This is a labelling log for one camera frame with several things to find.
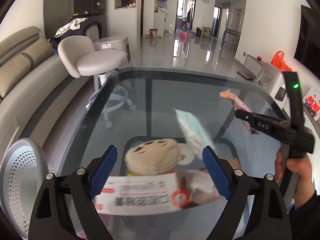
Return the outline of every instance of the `chair seat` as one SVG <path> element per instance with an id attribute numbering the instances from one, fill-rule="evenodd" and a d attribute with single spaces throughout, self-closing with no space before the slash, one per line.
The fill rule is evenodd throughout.
<path id="1" fill-rule="evenodd" d="M 118 49 L 104 49 L 81 57 L 75 66 L 81 76 L 102 74 L 120 67 L 127 54 Z"/>

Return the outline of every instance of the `television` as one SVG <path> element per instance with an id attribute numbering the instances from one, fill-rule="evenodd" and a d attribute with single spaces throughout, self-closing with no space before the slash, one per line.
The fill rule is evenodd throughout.
<path id="1" fill-rule="evenodd" d="M 301 5 L 301 26 L 294 58 L 320 79 L 320 21 L 311 8 Z"/>

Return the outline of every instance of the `family photo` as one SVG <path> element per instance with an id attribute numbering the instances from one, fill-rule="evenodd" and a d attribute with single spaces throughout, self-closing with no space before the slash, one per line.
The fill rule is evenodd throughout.
<path id="1" fill-rule="evenodd" d="M 317 121 L 320 117 L 320 94 L 316 93 L 313 88 L 303 98 L 303 104 L 306 106 L 312 117 Z"/>

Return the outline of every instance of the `human hand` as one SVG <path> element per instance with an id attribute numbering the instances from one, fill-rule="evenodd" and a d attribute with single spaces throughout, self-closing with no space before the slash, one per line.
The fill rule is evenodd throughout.
<path id="1" fill-rule="evenodd" d="M 281 149 L 277 152 L 277 159 L 275 161 L 275 180 L 277 183 L 280 182 L 283 176 L 282 169 L 282 152 Z M 300 175 L 297 184 L 297 190 L 293 196 L 295 210 L 303 206 L 315 193 L 315 189 L 312 184 L 312 166 L 308 155 L 303 159 L 288 159 L 287 168 L 293 173 Z"/>

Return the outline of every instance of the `wall clock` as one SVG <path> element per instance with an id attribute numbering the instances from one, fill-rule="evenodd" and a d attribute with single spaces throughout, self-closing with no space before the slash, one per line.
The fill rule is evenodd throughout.
<path id="1" fill-rule="evenodd" d="M 205 3 L 209 3 L 210 2 L 210 0 L 203 0 Z"/>

